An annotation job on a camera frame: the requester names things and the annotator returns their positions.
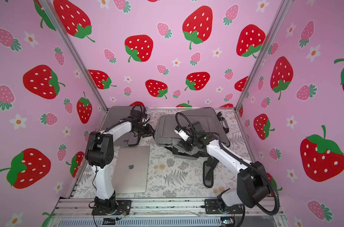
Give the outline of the silver laptop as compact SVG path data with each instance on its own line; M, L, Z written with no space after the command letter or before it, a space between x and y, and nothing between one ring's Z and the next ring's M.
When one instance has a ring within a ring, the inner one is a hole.
M112 177L116 194L135 194L146 191L149 156L149 146L120 148Z

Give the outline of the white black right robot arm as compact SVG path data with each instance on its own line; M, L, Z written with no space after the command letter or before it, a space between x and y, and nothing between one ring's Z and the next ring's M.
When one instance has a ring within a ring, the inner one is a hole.
M262 163L254 163L237 156L221 141L217 132L199 130L199 122L192 123L187 116L175 114L177 127L175 132L188 145L207 152L208 155L224 164L237 179L237 187L228 189L217 197L217 207L222 213L232 210L233 206L257 206L263 213L274 216L280 209L279 194L266 175Z

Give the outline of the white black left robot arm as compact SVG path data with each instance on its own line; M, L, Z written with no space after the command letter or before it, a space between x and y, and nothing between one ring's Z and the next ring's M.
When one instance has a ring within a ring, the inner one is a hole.
M94 171L96 209L99 208L107 214L114 214L118 210L119 205L112 186L110 170L110 164L114 158L114 142L130 132L135 133L138 138L153 136L155 131L148 123L147 117L145 107L136 104L129 111L129 115L117 123L104 130L91 132L85 159Z

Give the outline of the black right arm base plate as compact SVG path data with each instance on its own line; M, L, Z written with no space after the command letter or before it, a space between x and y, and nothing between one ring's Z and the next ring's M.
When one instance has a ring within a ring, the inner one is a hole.
M203 207L206 214L243 214L243 209L239 205L228 207L218 199L205 199Z

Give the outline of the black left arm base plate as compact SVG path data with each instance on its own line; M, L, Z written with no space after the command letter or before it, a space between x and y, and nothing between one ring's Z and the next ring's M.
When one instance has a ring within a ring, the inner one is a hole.
M95 202L92 215L128 215L130 212L132 200L99 200Z

